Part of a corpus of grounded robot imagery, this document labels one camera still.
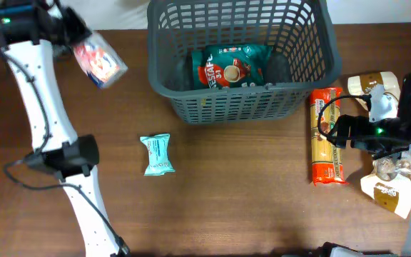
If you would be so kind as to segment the multicolour tissue pack bundle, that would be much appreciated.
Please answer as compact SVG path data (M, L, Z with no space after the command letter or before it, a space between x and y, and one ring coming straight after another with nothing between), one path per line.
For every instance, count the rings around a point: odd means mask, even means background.
M73 47L82 71L100 89L119 80L128 69L120 56L98 32Z

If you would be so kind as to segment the beige dried mushroom pouch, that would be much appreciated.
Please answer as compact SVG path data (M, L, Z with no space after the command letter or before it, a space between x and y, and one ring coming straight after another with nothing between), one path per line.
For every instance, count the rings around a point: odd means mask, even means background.
M411 156L403 151L372 164L372 173L360 179L362 192L377 205L406 219L411 210Z

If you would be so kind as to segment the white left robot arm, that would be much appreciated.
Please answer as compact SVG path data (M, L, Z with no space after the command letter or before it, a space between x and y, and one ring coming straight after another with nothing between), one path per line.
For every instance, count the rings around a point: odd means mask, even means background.
M98 184L96 139L79 136L61 98L54 72L54 49L64 47L99 88L125 72L126 65L99 33L58 1L2 1L0 57L16 79L31 129L29 154L21 163L56 179L71 202L87 256L129 256L111 226Z

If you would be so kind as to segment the teal wet wipes packet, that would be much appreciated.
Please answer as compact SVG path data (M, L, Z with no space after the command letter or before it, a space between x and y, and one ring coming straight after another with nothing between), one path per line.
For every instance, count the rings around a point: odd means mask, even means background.
M174 173L168 158L168 143L171 135L162 133L155 136L141 136L141 143L148 150L148 166L145 170L145 176L162 176L165 173Z

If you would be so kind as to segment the green Nescafe coffee bag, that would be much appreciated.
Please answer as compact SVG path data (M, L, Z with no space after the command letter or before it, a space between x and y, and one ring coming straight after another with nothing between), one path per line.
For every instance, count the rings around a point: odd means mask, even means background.
M272 51L260 44L209 45L192 51L193 88L262 86Z

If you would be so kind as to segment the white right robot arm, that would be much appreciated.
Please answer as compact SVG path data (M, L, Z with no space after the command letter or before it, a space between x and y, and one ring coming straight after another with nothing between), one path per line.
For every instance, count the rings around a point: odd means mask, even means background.
M329 131L320 129L319 133L338 148L358 148L374 159L401 151L408 151L411 157L411 73L403 79L397 104L385 99L381 85L360 99L367 105L368 117L342 115ZM411 256L411 214L401 254Z

